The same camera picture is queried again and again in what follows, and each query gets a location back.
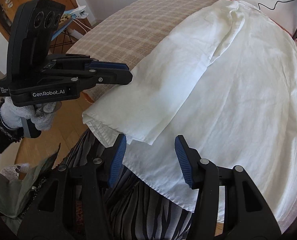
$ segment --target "white fabric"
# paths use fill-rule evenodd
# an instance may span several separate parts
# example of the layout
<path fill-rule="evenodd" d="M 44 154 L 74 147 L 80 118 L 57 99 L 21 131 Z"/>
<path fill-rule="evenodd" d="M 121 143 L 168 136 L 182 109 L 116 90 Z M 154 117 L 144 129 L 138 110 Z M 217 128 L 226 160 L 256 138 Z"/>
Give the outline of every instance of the white fabric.
<path fill-rule="evenodd" d="M 243 23 L 237 2 L 220 1 L 192 14 L 138 63 L 129 85 L 114 87 L 86 110 L 83 122 L 91 121 L 105 147 L 119 133 L 128 143 L 135 139 L 151 145 Z"/>
<path fill-rule="evenodd" d="M 193 211 L 197 191 L 185 184 L 174 150 L 175 137 L 182 134 L 191 148 L 216 165 L 243 166 L 276 219 L 284 220 L 297 197 L 297 47 L 285 31 L 252 5 L 221 0 L 212 7 L 224 3 L 238 4 L 245 17 L 241 31 L 207 68 L 154 143 L 133 140 L 123 163 L 157 192 Z M 134 93 L 120 95 L 120 104 Z M 106 97 L 102 104 L 109 104 Z M 99 117 L 111 111 L 105 105 L 101 109 L 105 111 L 97 112 Z M 111 118 L 123 122 L 119 115 Z M 87 123 L 94 131 L 93 124 Z M 223 220 L 223 206 L 221 192 L 219 221 Z"/>

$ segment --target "white glove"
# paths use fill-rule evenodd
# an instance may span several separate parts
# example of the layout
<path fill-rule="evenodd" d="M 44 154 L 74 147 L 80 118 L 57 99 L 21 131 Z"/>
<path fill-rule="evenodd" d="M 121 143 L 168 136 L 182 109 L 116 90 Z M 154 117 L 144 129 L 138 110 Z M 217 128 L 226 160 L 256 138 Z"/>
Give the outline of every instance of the white glove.
<path fill-rule="evenodd" d="M 34 106 L 17 107 L 10 97 L 6 97 L 0 108 L 0 116 L 3 123 L 10 129 L 22 127 L 21 117 L 23 117 L 31 119 L 36 129 L 40 131 L 49 130 L 55 116 L 55 113 L 52 113 L 55 106 L 56 102 L 53 102 L 45 105 L 43 111 L 39 109 L 35 111 Z"/>

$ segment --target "grip handle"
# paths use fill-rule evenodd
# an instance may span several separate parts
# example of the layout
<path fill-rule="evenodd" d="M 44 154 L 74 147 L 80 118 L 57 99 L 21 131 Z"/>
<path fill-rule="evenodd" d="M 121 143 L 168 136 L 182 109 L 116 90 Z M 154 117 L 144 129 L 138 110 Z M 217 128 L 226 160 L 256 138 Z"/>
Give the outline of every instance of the grip handle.
<path fill-rule="evenodd" d="M 24 137 L 26 138 L 37 138 L 41 135 L 41 131 L 36 129 L 35 124 L 30 119 L 21 117 L 21 122 L 24 131 Z"/>

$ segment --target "wire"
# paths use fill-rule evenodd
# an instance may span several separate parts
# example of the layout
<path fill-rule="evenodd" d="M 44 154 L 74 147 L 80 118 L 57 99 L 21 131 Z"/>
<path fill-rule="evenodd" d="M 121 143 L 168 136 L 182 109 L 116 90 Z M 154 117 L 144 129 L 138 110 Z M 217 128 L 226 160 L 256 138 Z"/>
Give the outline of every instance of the wire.
<path fill-rule="evenodd" d="M 277 5 L 279 2 L 281 2 L 281 3 L 287 3 L 287 2 L 293 2 L 293 1 L 295 1 L 295 0 L 289 0 L 289 1 L 285 1 L 285 2 L 283 2 L 283 1 L 277 1 L 273 9 L 267 7 L 266 5 L 264 5 L 264 4 L 262 4 L 262 3 L 258 3 L 258 8 L 261 9 L 261 7 L 260 7 L 259 5 L 263 5 L 263 6 L 266 7 L 267 9 L 270 9 L 271 11 L 273 11 L 273 10 L 275 10 L 276 5 Z"/>
<path fill-rule="evenodd" d="M 90 27 L 86 26 L 83 22 L 81 22 L 80 20 L 78 19 L 74 19 L 76 21 L 78 21 L 80 24 L 82 24 L 84 27 L 88 28 L 89 30 L 92 30 Z"/>
<path fill-rule="evenodd" d="M 75 19 L 73 19 L 73 21 L 74 21 L 77 25 L 79 25 L 79 26 L 85 31 L 85 33 L 87 33 L 87 31 L 82 27 L 82 25 L 79 24 L 79 22 L 75 21 Z"/>

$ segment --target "screw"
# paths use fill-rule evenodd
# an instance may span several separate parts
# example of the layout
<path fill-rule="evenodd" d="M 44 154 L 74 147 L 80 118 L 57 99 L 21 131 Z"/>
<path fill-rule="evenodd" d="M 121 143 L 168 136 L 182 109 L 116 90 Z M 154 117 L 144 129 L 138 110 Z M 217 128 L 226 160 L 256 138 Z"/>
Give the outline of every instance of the screw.
<path fill-rule="evenodd" d="M 65 164 L 61 164 L 60 166 L 58 166 L 58 171 L 65 171 L 66 170 L 66 165 Z"/>
<path fill-rule="evenodd" d="M 94 163 L 94 164 L 100 164 L 100 163 L 102 163 L 102 159 L 101 159 L 101 158 L 95 158 L 95 159 L 93 160 L 93 163 Z"/>
<path fill-rule="evenodd" d="M 244 171 L 243 167 L 240 166 L 240 165 L 235 166 L 235 170 L 238 171 L 238 172 Z"/>
<path fill-rule="evenodd" d="M 206 165 L 206 164 L 209 164 L 210 161 L 209 161 L 208 159 L 206 159 L 206 158 L 201 158 L 201 159 L 200 159 L 200 163 Z"/>

